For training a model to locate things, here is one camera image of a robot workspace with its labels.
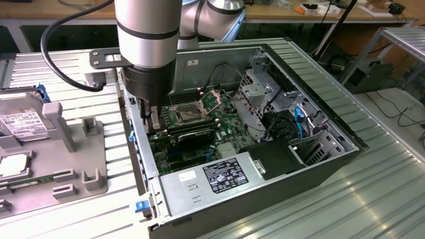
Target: hard drive label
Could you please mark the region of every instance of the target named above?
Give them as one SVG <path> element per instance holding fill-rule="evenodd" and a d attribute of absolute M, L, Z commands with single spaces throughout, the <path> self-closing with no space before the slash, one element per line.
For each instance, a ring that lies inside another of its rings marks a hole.
<path fill-rule="evenodd" d="M 205 166 L 202 169 L 211 191 L 217 194 L 249 182 L 235 158 Z"/>
<path fill-rule="evenodd" d="M 46 133 L 46 129 L 37 112 L 0 116 L 0 120 L 15 138 Z"/>

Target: motherboard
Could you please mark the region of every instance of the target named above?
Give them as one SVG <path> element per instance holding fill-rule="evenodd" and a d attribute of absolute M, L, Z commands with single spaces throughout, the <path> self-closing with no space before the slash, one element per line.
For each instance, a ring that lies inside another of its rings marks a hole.
<path fill-rule="evenodd" d="M 197 101 L 162 106 L 166 130 L 149 136 L 161 175 L 230 157 L 255 144 L 237 116 L 234 99 L 210 90 Z"/>

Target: aluminum workbench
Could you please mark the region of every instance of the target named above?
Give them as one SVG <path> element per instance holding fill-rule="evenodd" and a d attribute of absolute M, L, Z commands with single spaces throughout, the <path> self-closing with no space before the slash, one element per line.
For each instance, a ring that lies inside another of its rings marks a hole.
<path fill-rule="evenodd" d="M 274 38 L 242 40 L 230 45 L 247 43 L 270 45 L 370 149 L 319 187 L 202 238 L 423 238 L 423 158 L 391 136 L 390 129 L 358 105 L 293 42 Z M 201 44 L 201 47 L 215 44 Z M 51 54 L 62 71 L 79 81 L 78 58 L 86 52 Z M 75 90 L 47 70 L 38 53 L 19 54 L 9 63 L 13 64 L 10 86 L 45 84 L 50 99 L 62 103 L 67 123 L 85 116 L 95 116 L 105 123 L 109 191 L 2 219 L 0 237 L 5 234 L 13 235 L 11 238 L 42 239 L 147 238 L 145 221 L 131 210 L 138 198 L 114 85 L 98 93 Z"/>
<path fill-rule="evenodd" d="M 359 53 L 358 57 L 350 64 L 348 68 L 343 71 L 339 77 L 341 84 L 343 85 L 351 75 L 355 72 L 355 69 L 360 62 L 367 58 L 368 52 L 371 51 L 372 47 L 378 44 L 380 39 L 384 38 L 390 46 L 386 47 L 378 55 L 378 58 L 383 58 L 384 53 L 396 46 L 400 48 L 406 53 L 416 58 L 420 61 L 419 70 L 416 70 L 407 78 L 406 85 L 418 76 L 418 73 L 425 69 L 425 29 L 420 27 L 382 27 L 378 29 L 375 34 L 372 35 L 364 49 Z"/>

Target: gray plastic holder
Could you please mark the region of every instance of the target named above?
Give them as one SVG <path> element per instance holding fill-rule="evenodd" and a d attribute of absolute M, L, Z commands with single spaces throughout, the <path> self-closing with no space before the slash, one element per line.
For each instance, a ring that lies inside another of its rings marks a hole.
<path fill-rule="evenodd" d="M 82 130 L 83 130 L 85 136 L 94 136 L 99 134 L 99 128 L 97 125 L 95 118 L 93 117 L 82 118 Z"/>
<path fill-rule="evenodd" d="M 9 203 L 5 199 L 0 199 L 0 213 L 10 212 L 11 203 Z"/>
<path fill-rule="evenodd" d="M 82 185 L 83 185 L 86 191 L 93 191 L 103 186 L 105 179 L 99 175 L 98 168 L 95 168 L 95 170 L 94 170 L 94 177 L 93 178 L 89 178 L 86 176 L 85 171 L 81 172 L 81 175 L 82 175 L 82 177 L 81 177 Z"/>
<path fill-rule="evenodd" d="M 51 191 L 53 191 L 51 196 L 53 196 L 55 199 L 61 199 L 61 198 L 73 196 L 73 195 L 75 195 L 77 192 L 78 192 L 71 183 L 51 188 Z"/>
<path fill-rule="evenodd" d="M 11 191 L 11 189 L 9 187 L 2 186 L 5 184 L 6 184 L 6 182 L 0 183 L 0 196 L 13 193 L 13 191 Z"/>
<path fill-rule="evenodd" d="M 0 147 L 6 150 L 14 150 L 21 147 L 19 141 L 15 139 L 13 135 L 0 137 Z"/>
<path fill-rule="evenodd" d="M 69 153 L 75 151 L 74 142 L 70 136 L 69 127 L 65 119 L 61 117 L 62 107 L 59 102 L 51 102 L 42 105 L 42 115 L 51 122 L 55 132 L 65 144 Z"/>
<path fill-rule="evenodd" d="M 62 172 L 67 172 L 67 173 L 53 177 L 53 180 L 55 181 L 55 183 L 66 182 L 66 181 L 73 180 L 73 179 L 75 179 L 78 177 L 78 175 L 74 172 L 73 168 L 55 171 L 53 174 L 62 173 Z"/>

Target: blue cable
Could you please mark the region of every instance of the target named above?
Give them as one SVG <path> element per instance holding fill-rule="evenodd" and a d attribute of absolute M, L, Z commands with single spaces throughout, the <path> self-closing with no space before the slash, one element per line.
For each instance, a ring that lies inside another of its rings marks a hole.
<path fill-rule="evenodd" d="M 297 123 L 297 127 L 298 127 L 298 130 L 299 130 L 299 139 L 302 139 L 303 138 L 303 136 L 302 136 L 302 126 L 301 126 L 301 123 L 298 123 L 298 120 L 297 120 L 298 117 L 305 118 L 305 114 L 303 114 L 303 112 L 301 110 L 301 107 L 295 106 L 294 107 L 294 121 Z"/>

